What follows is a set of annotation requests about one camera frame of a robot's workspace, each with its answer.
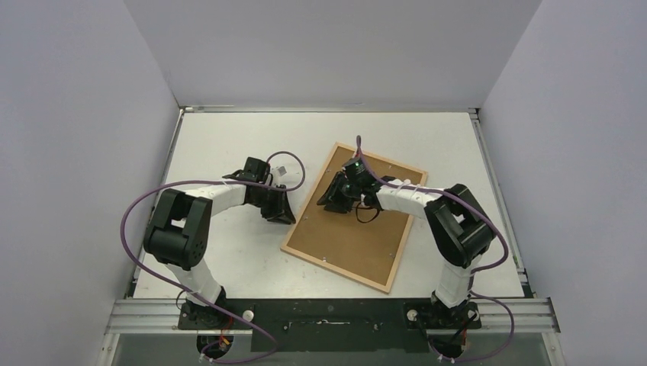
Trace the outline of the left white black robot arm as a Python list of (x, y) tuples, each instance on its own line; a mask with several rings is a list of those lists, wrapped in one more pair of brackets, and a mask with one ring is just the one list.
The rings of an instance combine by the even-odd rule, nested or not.
[(259, 208), (261, 217), (270, 223), (294, 224), (285, 174), (283, 166), (249, 157), (242, 169), (218, 181), (194, 183), (187, 191), (167, 188), (159, 195), (143, 248), (184, 286), (187, 297), (182, 310), (190, 320), (212, 329), (230, 320), (224, 286), (204, 260), (212, 217), (250, 205)]

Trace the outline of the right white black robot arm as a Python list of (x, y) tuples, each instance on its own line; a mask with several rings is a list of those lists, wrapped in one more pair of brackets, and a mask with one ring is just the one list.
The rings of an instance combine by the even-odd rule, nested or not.
[(387, 175), (375, 177), (355, 156), (333, 176), (317, 205), (340, 214), (364, 206), (378, 213), (394, 211), (425, 219), (444, 260), (430, 298), (429, 326), (464, 330), (478, 321), (477, 310), (469, 303), (472, 272), (495, 233), (466, 185), (441, 190)]

